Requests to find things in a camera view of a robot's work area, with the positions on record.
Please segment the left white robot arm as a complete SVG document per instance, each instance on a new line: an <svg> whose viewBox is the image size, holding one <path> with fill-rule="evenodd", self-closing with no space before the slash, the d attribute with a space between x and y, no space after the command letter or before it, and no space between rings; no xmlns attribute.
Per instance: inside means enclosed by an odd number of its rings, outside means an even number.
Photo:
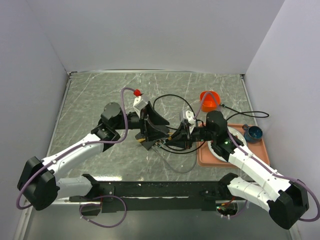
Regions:
<svg viewBox="0 0 320 240"><path fill-rule="evenodd" d="M31 157L24 165L17 183L19 195L24 196L30 207L41 211L55 200L83 196L94 201L99 195L99 183L90 175L64 178L64 174L85 160L99 155L126 137L118 131L139 130L146 141L158 140L169 135L170 124L155 111L149 101L136 97L134 111L126 113L124 104L108 103L95 128L83 139L55 155L38 159Z"/></svg>

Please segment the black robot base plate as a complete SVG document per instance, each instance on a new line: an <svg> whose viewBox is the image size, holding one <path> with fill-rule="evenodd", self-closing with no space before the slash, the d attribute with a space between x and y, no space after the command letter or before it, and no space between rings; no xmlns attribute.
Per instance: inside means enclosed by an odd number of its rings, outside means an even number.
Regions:
<svg viewBox="0 0 320 240"><path fill-rule="evenodd" d="M233 198L218 181L99 181L86 195L70 202L102 204L102 213L157 210L215 211L216 203Z"/></svg>

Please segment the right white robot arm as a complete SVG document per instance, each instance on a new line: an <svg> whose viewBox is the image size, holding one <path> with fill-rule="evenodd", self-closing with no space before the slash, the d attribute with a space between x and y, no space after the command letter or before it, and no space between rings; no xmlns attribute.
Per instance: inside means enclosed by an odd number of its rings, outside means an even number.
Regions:
<svg viewBox="0 0 320 240"><path fill-rule="evenodd" d="M220 179L218 193L223 199L243 198L269 213L281 228L289 230L309 209L307 190L298 182L288 179L259 159L237 137L233 136L227 120L217 110L206 115L205 125L197 126L191 111L181 114L181 123L166 141L167 145L210 142L213 151L226 162L246 173L253 181L243 180L229 173Z"/></svg>

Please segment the black network switch box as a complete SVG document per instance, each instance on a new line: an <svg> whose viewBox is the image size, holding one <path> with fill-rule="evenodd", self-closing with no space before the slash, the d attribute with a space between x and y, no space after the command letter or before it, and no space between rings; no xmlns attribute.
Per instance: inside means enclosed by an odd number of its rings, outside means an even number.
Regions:
<svg viewBox="0 0 320 240"><path fill-rule="evenodd" d="M160 139L167 137L167 133L145 133L145 136L142 136L140 132L135 135L135 139L148 151L156 144Z"/></svg>

